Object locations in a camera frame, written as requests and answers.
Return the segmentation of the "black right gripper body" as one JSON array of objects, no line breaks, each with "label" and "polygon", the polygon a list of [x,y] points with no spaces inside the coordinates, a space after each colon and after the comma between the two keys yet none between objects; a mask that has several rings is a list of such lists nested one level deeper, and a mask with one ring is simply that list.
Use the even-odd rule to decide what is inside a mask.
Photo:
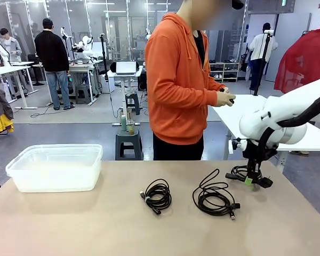
[{"label": "black right gripper body", "polygon": [[258,141],[246,139],[243,157],[256,160],[257,162],[267,161],[277,154],[277,148],[277,143],[269,143],[268,145],[260,147]]}]

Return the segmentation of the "person's right hand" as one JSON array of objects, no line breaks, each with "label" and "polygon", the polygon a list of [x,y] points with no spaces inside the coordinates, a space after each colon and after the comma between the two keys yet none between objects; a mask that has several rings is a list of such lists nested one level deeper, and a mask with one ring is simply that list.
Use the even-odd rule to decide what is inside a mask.
[{"label": "person's right hand", "polygon": [[222,107],[222,106],[232,106],[234,104],[234,100],[236,99],[236,96],[230,93],[223,93],[218,91],[217,92],[217,103],[216,107]]}]

